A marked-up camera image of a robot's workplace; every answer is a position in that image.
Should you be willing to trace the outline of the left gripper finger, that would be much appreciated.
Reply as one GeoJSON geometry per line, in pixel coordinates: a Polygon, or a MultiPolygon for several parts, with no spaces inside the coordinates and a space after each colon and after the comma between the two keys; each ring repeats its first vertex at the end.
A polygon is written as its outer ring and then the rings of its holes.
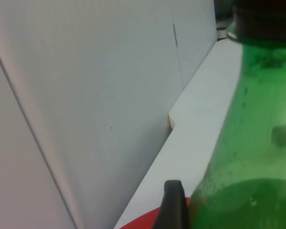
{"type": "Polygon", "coordinates": [[[180,180],[167,180],[164,196],[154,222],[155,229],[188,229],[188,207],[180,180]]]}

